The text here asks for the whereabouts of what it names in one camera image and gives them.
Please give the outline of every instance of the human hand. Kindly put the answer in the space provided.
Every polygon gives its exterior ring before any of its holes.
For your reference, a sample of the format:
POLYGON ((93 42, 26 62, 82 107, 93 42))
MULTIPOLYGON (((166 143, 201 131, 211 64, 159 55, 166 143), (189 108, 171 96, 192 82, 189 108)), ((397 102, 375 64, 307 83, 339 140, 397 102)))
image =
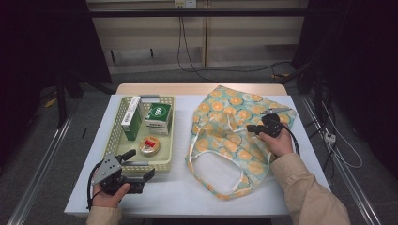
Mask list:
POLYGON ((281 133, 276 138, 272 138, 263 132, 260 132, 259 136, 264 142, 268 143, 271 152, 277 157, 293 153, 292 139, 285 128, 281 130, 281 133))
POLYGON ((95 196, 93 197, 93 206, 117 208, 120 201, 127 194, 127 192, 129 192, 130 187, 131 185, 129 183, 126 183, 122 187, 120 187, 115 195, 109 195, 101 191, 102 187, 100 186, 100 184, 96 184, 93 187, 93 196, 95 196))

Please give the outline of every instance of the sleeve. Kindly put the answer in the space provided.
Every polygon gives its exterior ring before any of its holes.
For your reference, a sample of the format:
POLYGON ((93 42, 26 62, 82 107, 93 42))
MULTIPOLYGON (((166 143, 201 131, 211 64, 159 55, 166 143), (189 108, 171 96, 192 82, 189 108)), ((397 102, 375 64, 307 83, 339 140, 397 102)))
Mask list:
POLYGON ((85 224, 117 225, 121 218, 122 212, 120 209, 92 206, 85 224))
POLYGON ((297 154, 278 158, 271 169, 283 188, 294 224, 350 224, 345 206, 317 183, 297 154))

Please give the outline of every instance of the person's arm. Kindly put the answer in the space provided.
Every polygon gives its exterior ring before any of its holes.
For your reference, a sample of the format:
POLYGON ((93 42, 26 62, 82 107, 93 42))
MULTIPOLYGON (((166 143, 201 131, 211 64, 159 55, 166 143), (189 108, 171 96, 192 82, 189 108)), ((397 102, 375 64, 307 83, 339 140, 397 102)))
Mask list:
POLYGON ((292 141, 283 129, 277 138, 260 133, 278 157, 271 169, 282 186, 284 199, 294 224, 350 224, 345 206, 325 187, 293 153, 292 141))
POLYGON ((122 218, 118 209, 119 202, 127 194, 130 184, 124 184, 115 195, 108 195, 101 191, 100 184, 93 187, 93 206, 86 221, 87 225, 116 225, 122 218))

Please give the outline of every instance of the orange flower pattern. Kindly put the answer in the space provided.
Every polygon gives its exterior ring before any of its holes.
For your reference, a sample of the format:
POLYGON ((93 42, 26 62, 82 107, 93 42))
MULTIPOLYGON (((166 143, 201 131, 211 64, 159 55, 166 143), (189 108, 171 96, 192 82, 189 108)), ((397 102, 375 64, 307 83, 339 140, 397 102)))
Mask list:
MULTIPOLYGON (((266 176, 270 163, 268 145, 246 126, 262 124, 262 111, 286 107, 278 102, 219 85, 193 112, 191 145, 186 162, 195 179, 221 200, 242 197, 257 187, 266 176), (220 193, 198 177, 192 165, 194 158, 213 153, 233 161, 242 170, 232 193, 220 193)), ((278 113, 282 122, 292 127, 295 111, 278 113)))

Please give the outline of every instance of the plastic basket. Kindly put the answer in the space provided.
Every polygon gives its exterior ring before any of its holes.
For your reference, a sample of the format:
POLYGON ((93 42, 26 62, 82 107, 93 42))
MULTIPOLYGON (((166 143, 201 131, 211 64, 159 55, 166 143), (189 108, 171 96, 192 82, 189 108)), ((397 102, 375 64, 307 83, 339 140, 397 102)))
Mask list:
POLYGON ((104 156, 106 154, 122 155, 131 149, 136 150, 136 155, 127 162, 122 162, 123 173, 147 172, 155 168, 159 172, 168 172, 171 169, 171 159, 173 150, 173 133, 174 133, 174 118, 175 118, 175 98, 164 96, 142 97, 143 117, 147 114, 151 103, 159 102, 172 105, 172 125, 168 135, 149 133, 148 128, 143 122, 141 123, 138 135, 135 141, 128 141, 126 135, 121 127, 122 119, 129 107, 132 97, 123 97, 119 104, 119 109, 115 117, 112 127, 112 132, 106 144, 104 156), (140 141, 147 135, 155 136, 161 143, 159 152, 153 157, 144 156, 139 150, 140 141))

